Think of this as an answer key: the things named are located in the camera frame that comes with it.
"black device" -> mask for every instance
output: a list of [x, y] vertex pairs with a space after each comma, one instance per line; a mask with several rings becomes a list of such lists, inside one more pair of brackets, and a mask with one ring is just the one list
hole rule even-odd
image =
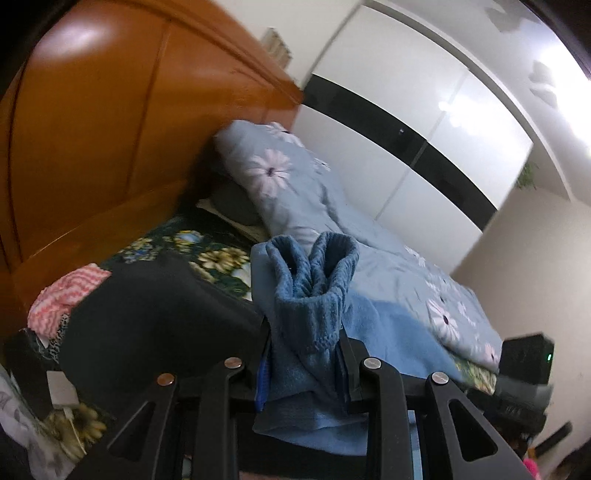
[[[236, 414], [257, 410], [271, 338], [265, 322], [250, 359], [229, 358], [205, 378], [162, 374], [74, 468], [69, 480], [176, 480], [186, 443], [191, 480], [236, 480]], [[343, 408], [369, 413], [365, 478], [411, 480], [408, 410], [414, 410], [425, 480], [530, 480], [519, 457], [447, 375], [401, 375], [341, 330], [337, 384]], [[198, 410], [196, 427], [184, 422]]]
[[547, 385], [554, 359], [554, 342], [543, 333], [503, 342], [499, 373], [533, 385]]

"round screw head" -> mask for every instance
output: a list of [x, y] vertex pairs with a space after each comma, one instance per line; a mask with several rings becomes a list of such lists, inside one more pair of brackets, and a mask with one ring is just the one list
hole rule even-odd
[[377, 370], [382, 366], [382, 362], [378, 358], [374, 358], [373, 356], [370, 356], [369, 358], [363, 360], [363, 364], [366, 366], [366, 368], [369, 368], [371, 370]]
[[240, 368], [242, 366], [242, 360], [237, 356], [231, 356], [230, 358], [226, 358], [223, 364], [226, 365], [226, 368], [230, 369]]
[[431, 375], [431, 379], [437, 385], [445, 385], [449, 382], [449, 377], [443, 372], [435, 372], [433, 375]]
[[173, 374], [161, 374], [158, 379], [156, 380], [158, 385], [161, 387], [168, 387], [174, 383], [174, 375]]

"white wardrobe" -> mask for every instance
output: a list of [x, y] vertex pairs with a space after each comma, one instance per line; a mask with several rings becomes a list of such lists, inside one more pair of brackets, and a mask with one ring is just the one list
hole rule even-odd
[[451, 272], [512, 189], [532, 142], [467, 67], [361, 7], [308, 82], [293, 131], [350, 202]]

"pink striped cloth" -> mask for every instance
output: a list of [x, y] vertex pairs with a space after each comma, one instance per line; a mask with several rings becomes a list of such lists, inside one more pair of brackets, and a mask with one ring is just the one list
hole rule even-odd
[[64, 275], [41, 291], [29, 310], [28, 327], [37, 335], [55, 338], [61, 316], [70, 313], [72, 308], [110, 275], [111, 272], [94, 263]]

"ceiling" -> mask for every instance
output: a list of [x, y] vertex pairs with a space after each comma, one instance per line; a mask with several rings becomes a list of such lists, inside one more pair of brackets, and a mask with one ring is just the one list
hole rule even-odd
[[534, 141], [536, 184], [591, 205], [591, 81], [539, 17], [518, 0], [367, 3], [466, 63]]

